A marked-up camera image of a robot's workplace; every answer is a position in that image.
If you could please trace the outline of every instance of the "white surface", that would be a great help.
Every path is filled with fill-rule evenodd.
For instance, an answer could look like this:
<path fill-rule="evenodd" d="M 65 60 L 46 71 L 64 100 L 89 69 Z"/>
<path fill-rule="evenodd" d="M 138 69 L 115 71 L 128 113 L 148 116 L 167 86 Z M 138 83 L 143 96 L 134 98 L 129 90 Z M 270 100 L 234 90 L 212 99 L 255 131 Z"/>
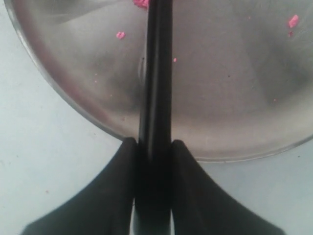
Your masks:
<path fill-rule="evenodd" d="M 0 235 L 16 235 L 86 186 L 120 141 L 81 117 L 49 87 L 2 2 L 0 45 Z M 237 200 L 288 235 L 312 235 L 312 153 L 310 142 L 270 158 L 204 168 Z"/>

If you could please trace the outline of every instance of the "pink crumb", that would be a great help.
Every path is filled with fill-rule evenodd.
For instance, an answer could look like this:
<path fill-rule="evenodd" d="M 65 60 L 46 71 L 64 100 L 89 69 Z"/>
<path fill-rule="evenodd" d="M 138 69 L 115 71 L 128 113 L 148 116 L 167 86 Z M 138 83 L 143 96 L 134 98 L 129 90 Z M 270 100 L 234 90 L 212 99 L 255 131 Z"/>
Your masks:
<path fill-rule="evenodd" d="M 149 5 L 149 0 L 133 0 L 133 3 L 138 7 L 147 9 Z"/>
<path fill-rule="evenodd" d="M 123 39 L 125 36 L 126 36 L 126 34 L 125 34 L 124 32 L 118 32 L 118 33 L 116 34 L 116 37 L 117 37 L 118 39 Z"/>
<path fill-rule="evenodd" d="M 288 21 L 288 26 L 289 28 L 293 28 L 295 26 L 297 26 L 299 23 L 299 16 L 298 15 L 294 15 L 289 21 Z"/>

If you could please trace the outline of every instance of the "white table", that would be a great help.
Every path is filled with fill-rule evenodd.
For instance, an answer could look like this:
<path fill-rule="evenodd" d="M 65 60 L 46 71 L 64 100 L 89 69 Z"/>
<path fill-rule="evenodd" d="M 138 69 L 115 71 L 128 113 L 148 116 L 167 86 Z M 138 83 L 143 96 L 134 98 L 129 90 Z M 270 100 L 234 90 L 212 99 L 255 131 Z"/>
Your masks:
<path fill-rule="evenodd" d="M 120 141 L 73 110 L 46 83 L 0 3 L 0 235 L 84 188 Z M 228 193 L 288 235 L 313 234 L 313 141 L 273 157 L 203 164 Z"/>

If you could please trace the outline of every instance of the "stainless steel bowl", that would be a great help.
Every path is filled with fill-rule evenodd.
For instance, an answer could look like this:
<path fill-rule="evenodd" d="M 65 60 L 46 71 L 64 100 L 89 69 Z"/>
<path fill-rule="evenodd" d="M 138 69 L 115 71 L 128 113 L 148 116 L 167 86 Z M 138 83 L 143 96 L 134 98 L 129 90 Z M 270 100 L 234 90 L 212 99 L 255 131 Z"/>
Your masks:
<path fill-rule="evenodd" d="M 132 0 L 5 3 L 55 90 L 112 135 L 137 136 L 147 11 Z M 294 14 L 300 21 L 289 29 Z M 310 140 L 312 42 L 309 0 L 174 0 L 173 138 L 200 161 L 268 156 Z"/>

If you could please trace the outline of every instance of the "pink particle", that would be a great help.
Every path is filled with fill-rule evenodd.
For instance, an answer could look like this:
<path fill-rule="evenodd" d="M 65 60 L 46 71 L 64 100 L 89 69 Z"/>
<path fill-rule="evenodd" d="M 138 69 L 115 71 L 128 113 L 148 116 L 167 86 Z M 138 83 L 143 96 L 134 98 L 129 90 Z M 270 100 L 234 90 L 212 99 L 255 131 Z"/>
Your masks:
<path fill-rule="evenodd" d="M 289 28 L 293 28 L 295 26 L 297 26 L 299 23 L 299 16 L 298 15 L 294 15 L 289 21 L 288 21 L 288 26 Z"/>
<path fill-rule="evenodd" d="M 118 33 L 116 34 L 116 37 L 117 37 L 118 39 L 123 39 L 125 36 L 126 36 L 126 34 L 125 34 L 124 32 L 118 32 Z"/>
<path fill-rule="evenodd" d="M 147 9 L 149 5 L 149 0 L 133 0 L 133 3 L 138 7 Z"/>

